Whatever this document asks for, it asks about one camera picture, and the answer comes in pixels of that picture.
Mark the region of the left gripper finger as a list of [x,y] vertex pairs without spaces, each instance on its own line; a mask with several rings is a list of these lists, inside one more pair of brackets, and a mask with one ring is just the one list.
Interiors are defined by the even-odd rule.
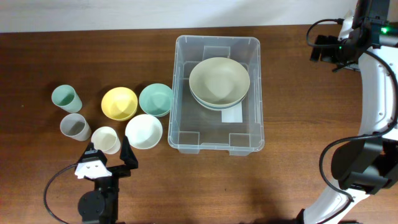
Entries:
[[120,160],[124,162],[124,165],[128,169],[137,169],[138,168],[138,161],[136,156],[134,155],[131,145],[129,143],[128,137],[124,136],[122,145],[121,145],[121,153],[120,153]]
[[107,158],[105,154],[101,150],[97,150],[94,147],[94,144],[91,142],[87,145],[85,151],[80,156],[77,163],[84,163],[84,162],[92,162],[92,161],[101,161],[104,165],[107,163]]

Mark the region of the blue plate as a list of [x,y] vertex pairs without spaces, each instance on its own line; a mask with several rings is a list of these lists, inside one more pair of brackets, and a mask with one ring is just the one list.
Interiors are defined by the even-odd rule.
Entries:
[[248,94],[248,91],[240,92],[240,91],[224,91],[221,92],[213,92],[210,90],[200,90],[193,91],[190,90],[190,93],[194,98],[199,99],[201,102],[206,105],[214,106],[214,107],[225,107],[231,106],[239,101],[243,101]]

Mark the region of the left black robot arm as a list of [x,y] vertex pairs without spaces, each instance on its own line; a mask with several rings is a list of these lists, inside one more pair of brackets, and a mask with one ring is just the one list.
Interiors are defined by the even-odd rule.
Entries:
[[77,161],[75,175],[94,182],[94,190],[85,193],[78,202],[83,223],[117,222],[119,179],[129,177],[131,170],[138,168],[138,161],[126,136],[123,137],[119,158],[124,164],[106,167],[105,154],[95,149],[91,142]]

